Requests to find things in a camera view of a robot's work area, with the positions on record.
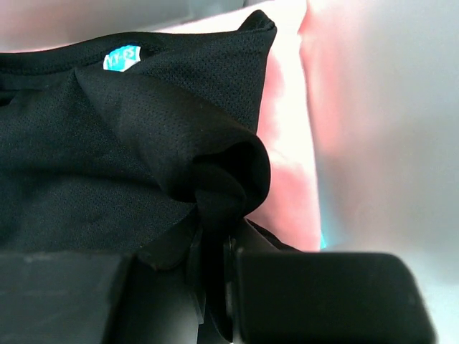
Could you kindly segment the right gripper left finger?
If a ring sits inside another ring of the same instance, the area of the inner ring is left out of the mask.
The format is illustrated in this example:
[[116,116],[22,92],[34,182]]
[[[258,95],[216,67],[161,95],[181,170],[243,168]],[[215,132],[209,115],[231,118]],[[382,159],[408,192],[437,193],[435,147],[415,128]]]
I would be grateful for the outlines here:
[[135,254],[2,252],[3,343],[195,343],[201,229],[190,214]]

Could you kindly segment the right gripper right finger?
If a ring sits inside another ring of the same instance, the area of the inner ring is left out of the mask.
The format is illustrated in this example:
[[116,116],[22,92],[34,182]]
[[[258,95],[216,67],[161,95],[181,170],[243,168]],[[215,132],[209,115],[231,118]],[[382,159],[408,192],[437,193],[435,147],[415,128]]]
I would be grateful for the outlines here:
[[415,279],[391,254],[278,249],[241,221],[225,247],[235,343],[434,343]]

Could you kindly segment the black t shirt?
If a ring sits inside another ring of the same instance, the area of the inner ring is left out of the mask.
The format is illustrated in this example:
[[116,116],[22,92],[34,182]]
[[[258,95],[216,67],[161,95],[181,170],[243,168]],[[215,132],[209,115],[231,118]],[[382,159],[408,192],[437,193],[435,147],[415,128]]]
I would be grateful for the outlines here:
[[1,55],[1,248],[135,252],[203,227],[209,315],[232,339],[223,243],[267,197],[256,135],[274,22],[125,32]]

